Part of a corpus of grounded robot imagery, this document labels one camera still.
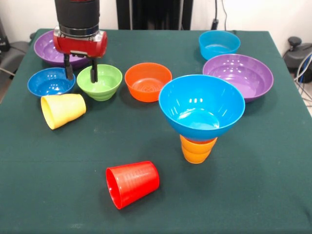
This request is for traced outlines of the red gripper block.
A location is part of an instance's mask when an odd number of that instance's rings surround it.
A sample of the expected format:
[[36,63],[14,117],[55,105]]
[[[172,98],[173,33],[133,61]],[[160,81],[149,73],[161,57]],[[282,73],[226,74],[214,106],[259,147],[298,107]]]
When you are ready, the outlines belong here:
[[64,54],[64,67],[68,80],[73,79],[73,68],[70,63],[70,54],[82,55],[91,59],[91,82],[98,81],[98,63],[96,58],[104,56],[107,48],[107,33],[99,31],[95,36],[88,38],[73,38],[64,35],[59,28],[53,30],[53,43],[57,51]]

